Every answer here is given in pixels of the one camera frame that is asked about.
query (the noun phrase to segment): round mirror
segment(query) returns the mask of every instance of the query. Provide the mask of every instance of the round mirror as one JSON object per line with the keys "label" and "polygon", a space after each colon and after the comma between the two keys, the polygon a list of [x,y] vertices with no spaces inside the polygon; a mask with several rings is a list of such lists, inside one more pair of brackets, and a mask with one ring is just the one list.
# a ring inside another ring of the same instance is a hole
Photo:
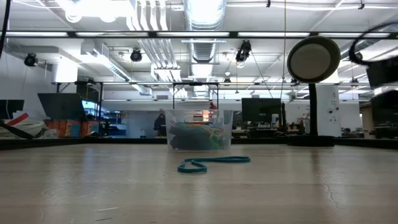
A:
{"label": "round mirror", "polygon": [[317,83],[332,75],[340,63],[340,49],[326,37],[308,37],[290,51],[287,69],[303,83]]}

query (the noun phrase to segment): person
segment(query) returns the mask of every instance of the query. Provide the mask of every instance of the person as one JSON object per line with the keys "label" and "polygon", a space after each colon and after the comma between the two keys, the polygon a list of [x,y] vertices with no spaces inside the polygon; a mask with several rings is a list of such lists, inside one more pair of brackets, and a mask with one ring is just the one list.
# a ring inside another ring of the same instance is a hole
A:
{"label": "person", "polygon": [[160,114],[155,120],[154,130],[157,131],[158,136],[166,136],[166,117],[162,110],[160,110]]}
{"label": "person", "polygon": [[210,109],[212,109],[212,110],[216,110],[216,109],[217,109],[217,106],[216,106],[216,105],[214,105],[214,103],[213,103],[213,102],[210,102]]}

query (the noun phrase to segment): security camera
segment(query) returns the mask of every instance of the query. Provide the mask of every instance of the security camera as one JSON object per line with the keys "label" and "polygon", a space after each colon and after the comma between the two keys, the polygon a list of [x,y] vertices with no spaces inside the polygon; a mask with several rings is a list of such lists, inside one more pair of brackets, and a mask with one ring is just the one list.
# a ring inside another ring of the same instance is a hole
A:
{"label": "security camera", "polygon": [[130,59],[133,62],[140,62],[142,60],[141,49],[133,49]]}
{"label": "security camera", "polygon": [[24,60],[24,64],[28,67],[36,67],[39,64],[39,60],[36,58],[35,53],[27,54],[27,57]]}

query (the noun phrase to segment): computer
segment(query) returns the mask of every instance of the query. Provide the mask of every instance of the computer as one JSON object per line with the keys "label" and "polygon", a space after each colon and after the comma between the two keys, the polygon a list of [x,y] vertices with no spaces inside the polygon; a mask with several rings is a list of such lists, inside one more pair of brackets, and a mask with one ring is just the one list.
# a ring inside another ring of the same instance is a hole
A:
{"label": "computer", "polygon": [[281,118],[280,106],[280,99],[242,98],[242,120],[271,124],[273,114],[277,114]]}

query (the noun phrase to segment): lamp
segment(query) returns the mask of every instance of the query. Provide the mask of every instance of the lamp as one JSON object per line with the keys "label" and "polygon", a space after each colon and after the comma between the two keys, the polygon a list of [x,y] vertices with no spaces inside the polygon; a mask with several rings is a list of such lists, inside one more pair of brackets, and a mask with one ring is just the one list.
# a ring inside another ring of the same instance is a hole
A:
{"label": "lamp", "polygon": [[317,90],[315,83],[326,80],[338,68],[340,49],[327,37],[308,37],[290,51],[287,69],[299,82],[308,83],[310,90],[310,135],[289,137],[294,146],[334,146],[332,136],[318,136]]}

